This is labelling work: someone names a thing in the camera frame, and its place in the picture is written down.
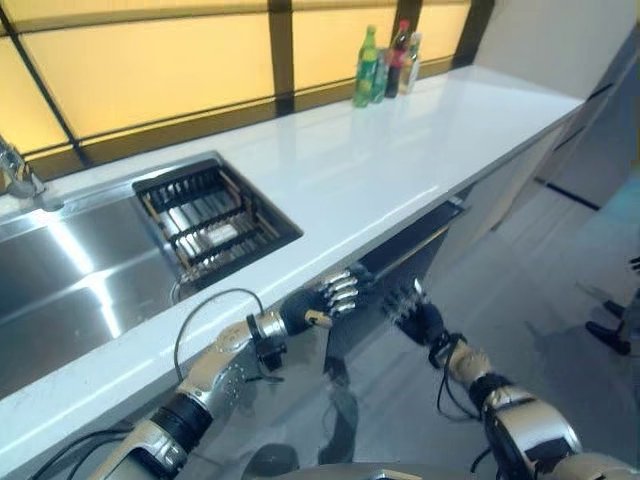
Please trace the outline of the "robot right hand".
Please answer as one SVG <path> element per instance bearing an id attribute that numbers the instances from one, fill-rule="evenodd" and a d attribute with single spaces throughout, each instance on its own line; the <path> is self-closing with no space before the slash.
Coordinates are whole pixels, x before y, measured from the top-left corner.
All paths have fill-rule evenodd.
<path id="1" fill-rule="evenodd" d="M 383 300 L 384 315 L 414 343 L 432 347 L 443 335 L 444 323 L 422 284 L 402 285 Z"/>

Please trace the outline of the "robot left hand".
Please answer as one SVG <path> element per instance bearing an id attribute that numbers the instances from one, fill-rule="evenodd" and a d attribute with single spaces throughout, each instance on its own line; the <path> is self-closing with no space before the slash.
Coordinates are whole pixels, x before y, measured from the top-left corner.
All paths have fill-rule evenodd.
<path id="1" fill-rule="evenodd" d="M 363 305 L 374 281 L 374 275 L 356 263 L 294 291 L 279 307 L 287 334 L 295 336 L 313 326 L 331 329 L 337 320 Z"/>

